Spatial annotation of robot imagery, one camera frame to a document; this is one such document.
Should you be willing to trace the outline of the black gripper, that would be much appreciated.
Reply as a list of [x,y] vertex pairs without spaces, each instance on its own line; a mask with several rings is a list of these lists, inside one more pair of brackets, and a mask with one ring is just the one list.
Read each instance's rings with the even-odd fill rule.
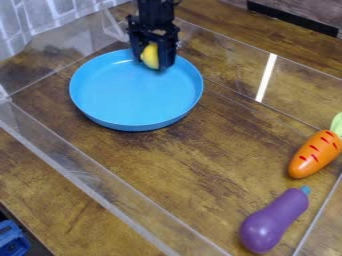
[[158,39],[160,69],[176,63],[180,28],[174,24],[176,7],[182,0],[138,0],[138,13],[128,16],[133,53],[138,61],[150,44],[149,34],[162,32]]

